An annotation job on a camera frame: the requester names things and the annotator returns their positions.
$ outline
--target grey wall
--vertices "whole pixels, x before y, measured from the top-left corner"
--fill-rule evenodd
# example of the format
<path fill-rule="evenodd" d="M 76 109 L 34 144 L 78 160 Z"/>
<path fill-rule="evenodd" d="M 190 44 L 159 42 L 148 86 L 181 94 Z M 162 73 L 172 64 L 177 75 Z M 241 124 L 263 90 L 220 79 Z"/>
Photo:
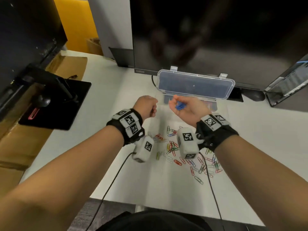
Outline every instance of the grey wall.
<path fill-rule="evenodd" d="M 88 0 L 104 56 L 108 47 L 133 49 L 129 0 Z"/>

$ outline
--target monitor stand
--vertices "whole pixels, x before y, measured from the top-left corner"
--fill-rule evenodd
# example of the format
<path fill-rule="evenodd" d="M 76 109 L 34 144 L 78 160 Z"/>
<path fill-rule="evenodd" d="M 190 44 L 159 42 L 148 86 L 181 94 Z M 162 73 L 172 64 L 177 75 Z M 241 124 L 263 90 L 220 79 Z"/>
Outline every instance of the monitor stand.
<path fill-rule="evenodd" d="M 69 130 L 91 87 L 90 82 L 64 79 L 35 67 L 24 80 L 44 84 L 43 94 L 50 103 L 42 107 L 33 102 L 18 123 L 48 129 Z"/>

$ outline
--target dark floor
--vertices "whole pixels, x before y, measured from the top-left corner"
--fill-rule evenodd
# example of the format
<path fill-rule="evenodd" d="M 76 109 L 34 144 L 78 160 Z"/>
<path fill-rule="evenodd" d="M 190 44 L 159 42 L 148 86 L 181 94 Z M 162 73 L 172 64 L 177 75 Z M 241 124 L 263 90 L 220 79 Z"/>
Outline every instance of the dark floor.
<path fill-rule="evenodd" d="M 95 214 L 100 200 L 89 199 L 83 208 L 79 211 L 74 221 L 71 223 L 68 231 L 84 231 L 90 223 L 93 215 Z M 95 231 L 98 227 L 105 224 L 107 221 L 116 217 L 117 215 L 129 211 L 135 212 L 135 205 L 123 204 L 116 202 L 104 201 L 100 207 L 93 224 L 89 228 L 89 231 Z M 213 231 L 224 231 L 221 225 L 221 221 L 218 219 L 202 217 L 212 228 Z M 245 225 L 242 223 L 223 221 L 225 231 L 267 231 L 268 229 L 256 225 Z"/>

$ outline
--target computer monitor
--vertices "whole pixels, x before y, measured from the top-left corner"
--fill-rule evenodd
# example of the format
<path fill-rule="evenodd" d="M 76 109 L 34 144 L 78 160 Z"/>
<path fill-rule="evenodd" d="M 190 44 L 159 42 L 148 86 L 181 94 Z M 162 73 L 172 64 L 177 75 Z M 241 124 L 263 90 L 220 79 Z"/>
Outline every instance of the computer monitor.
<path fill-rule="evenodd" d="M 54 1 L 1 0 L 0 7 L 0 121 L 37 82 L 49 102 L 45 107 L 33 103 L 20 123 L 69 129 L 90 83 L 44 70 L 67 42 Z M 34 109 L 40 110 L 36 117 L 27 118 Z"/>
<path fill-rule="evenodd" d="M 130 0 L 135 72 L 228 74 L 264 90 L 308 53 L 308 0 Z"/>

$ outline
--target plastic latch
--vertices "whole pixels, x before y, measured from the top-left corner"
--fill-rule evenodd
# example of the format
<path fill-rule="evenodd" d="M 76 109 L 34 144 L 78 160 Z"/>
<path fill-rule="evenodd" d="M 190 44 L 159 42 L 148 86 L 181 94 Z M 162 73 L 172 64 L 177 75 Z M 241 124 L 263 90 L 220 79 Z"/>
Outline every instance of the plastic latch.
<path fill-rule="evenodd" d="M 171 66 L 170 71 L 177 71 L 177 66 Z"/>
<path fill-rule="evenodd" d="M 227 73 L 221 73 L 221 74 L 219 75 L 220 78 L 226 78 L 227 76 L 228 76 Z"/>

